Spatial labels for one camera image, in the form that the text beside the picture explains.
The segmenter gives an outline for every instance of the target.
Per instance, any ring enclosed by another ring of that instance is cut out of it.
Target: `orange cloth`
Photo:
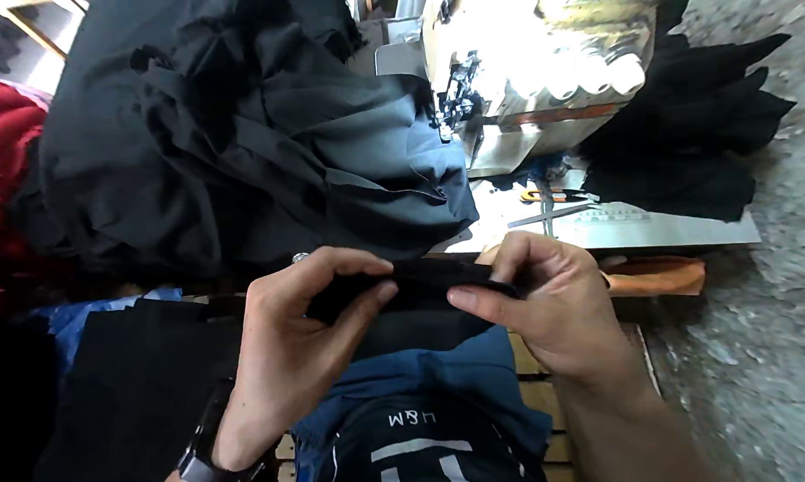
[[[602,275],[617,297],[646,297],[660,294],[697,296],[706,281],[706,263],[681,257],[629,258],[625,263],[604,268]]]

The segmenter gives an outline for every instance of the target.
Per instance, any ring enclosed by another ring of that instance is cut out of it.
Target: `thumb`
[[[524,331],[530,318],[527,303],[482,287],[452,287],[447,301],[463,312],[479,316],[487,322]]]
[[[334,322],[332,350],[335,357],[352,358],[355,347],[361,342],[370,322],[387,302],[397,295],[397,283],[386,280],[358,295]]]

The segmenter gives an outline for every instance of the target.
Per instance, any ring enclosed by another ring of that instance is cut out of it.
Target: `watch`
[[[228,378],[216,383],[212,389],[200,422],[194,429],[191,442],[176,464],[180,479],[186,482],[247,482],[277,479],[277,474],[272,474],[272,471],[267,469],[274,466],[275,447],[278,444],[273,444],[254,465],[240,472],[230,472],[212,463],[212,446],[215,444],[218,425],[221,424],[234,383],[233,378]]]

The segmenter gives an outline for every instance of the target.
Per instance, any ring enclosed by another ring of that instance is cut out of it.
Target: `black garment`
[[[319,480],[545,482],[541,461],[480,410],[442,394],[366,402],[337,431]]]
[[[447,290],[476,285],[518,298],[513,285],[490,281],[491,274],[488,266],[440,259],[394,262],[394,273],[387,278],[397,282],[399,292],[373,321],[353,361],[414,348],[452,350],[485,332],[494,324],[458,310],[447,301]],[[334,323],[355,297],[381,279],[339,276],[311,301],[307,315]]]
[[[12,208],[54,226],[16,225],[145,276],[263,274],[319,245],[416,258],[455,236],[478,217],[461,148],[429,127],[426,82],[346,69],[353,30],[342,0],[97,3]]]
[[[724,152],[745,155],[764,147],[795,105],[760,90],[767,68],[745,74],[790,36],[691,48],[684,35],[661,34],[679,23],[685,2],[662,8],[647,84],[581,144],[593,161],[583,189],[603,203],[740,220],[755,181]]]
[[[241,320],[206,323],[205,308],[139,299],[88,315],[34,480],[161,482],[173,471],[215,382],[236,373]]]
[[[54,430],[57,357],[48,323],[0,323],[0,478],[23,482]]]

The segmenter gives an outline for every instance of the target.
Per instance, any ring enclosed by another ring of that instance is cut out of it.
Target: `blue fabric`
[[[116,312],[134,306],[139,298],[161,299],[164,301],[180,301],[183,299],[181,288],[159,288],[143,296],[131,296],[120,299],[88,301],[84,303],[61,304],[32,310],[30,316],[42,316],[49,319],[49,333],[54,334],[54,345],[57,349],[57,368],[61,378],[73,366],[75,352],[78,350],[81,333],[87,322],[87,314],[91,312]]]
[[[314,482],[335,429],[360,404],[436,389],[479,407],[532,455],[545,457],[552,417],[522,402],[510,337],[496,326],[449,352],[405,350],[350,365],[316,410],[292,427],[298,481]]]

